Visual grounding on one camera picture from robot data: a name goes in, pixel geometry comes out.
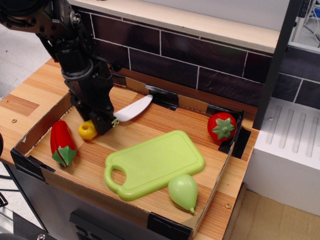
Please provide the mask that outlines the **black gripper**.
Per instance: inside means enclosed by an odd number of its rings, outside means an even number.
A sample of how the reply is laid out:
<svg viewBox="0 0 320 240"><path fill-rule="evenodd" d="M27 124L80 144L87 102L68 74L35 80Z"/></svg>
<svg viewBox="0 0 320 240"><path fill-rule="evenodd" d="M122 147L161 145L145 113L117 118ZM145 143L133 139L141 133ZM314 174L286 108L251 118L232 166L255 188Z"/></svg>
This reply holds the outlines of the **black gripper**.
<svg viewBox="0 0 320 240"><path fill-rule="evenodd" d="M91 120L98 135L103 136L119 124L109 93L114 70L99 56L93 56L77 71L62 70L65 84L72 93L70 103L84 121Z"/></svg>

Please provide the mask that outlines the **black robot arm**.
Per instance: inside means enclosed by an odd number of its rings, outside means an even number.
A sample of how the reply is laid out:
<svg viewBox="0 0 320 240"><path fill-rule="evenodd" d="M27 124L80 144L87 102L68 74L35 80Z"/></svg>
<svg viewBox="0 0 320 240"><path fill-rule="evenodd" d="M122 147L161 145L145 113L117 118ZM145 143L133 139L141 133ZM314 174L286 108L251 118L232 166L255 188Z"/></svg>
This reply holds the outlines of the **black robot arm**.
<svg viewBox="0 0 320 240"><path fill-rule="evenodd" d="M60 64L70 102L84 121L104 135L115 124L109 93L113 67L94 51L94 40L80 14L66 0L2 0L0 23L10 30L34 33Z"/></svg>

